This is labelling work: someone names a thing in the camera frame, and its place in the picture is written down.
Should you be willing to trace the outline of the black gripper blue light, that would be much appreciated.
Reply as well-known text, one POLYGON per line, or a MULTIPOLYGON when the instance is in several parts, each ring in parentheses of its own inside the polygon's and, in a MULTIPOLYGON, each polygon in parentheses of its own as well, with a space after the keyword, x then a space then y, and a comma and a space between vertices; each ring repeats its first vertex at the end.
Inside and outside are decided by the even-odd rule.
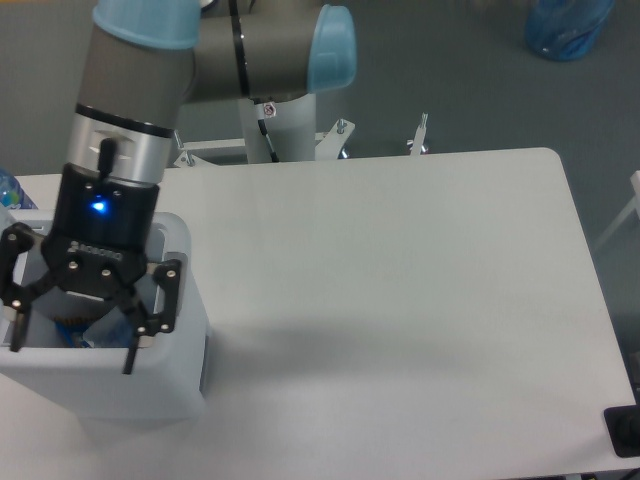
POLYGON ((133 373, 143 337, 174 331, 182 261, 152 262, 147 269, 146 243, 158 195, 155 184, 102 180, 98 173, 69 163, 63 168, 53 223, 45 239, 21 222, 2 232, 1 300, 15 312, 11 352, 25 344, 33 303, 55 286, 115 302, 130 328, 124 375, 133 373), (41 241, 49 270, 27 285, 16 283, 18 257, 41 241), (135 285, 144 275, 153 281, 154 294, 160 295, 159 306, 157 300, 144 300, 135 285))

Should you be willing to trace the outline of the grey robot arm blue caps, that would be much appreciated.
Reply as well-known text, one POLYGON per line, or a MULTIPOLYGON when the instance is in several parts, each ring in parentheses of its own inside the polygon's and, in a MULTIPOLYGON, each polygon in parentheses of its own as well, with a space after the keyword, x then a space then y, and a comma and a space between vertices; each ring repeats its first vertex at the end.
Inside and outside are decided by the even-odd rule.
POLYGON ((1 299, 11 351, 53 289, 115 305, 131 333, 130 374, 145 337, 171 333, 185 266, 149 260, 146 243, 189 101, 267 103, 350 85, 350 11, 319 1, 101 1, 47 234, 1 236, 1 299))

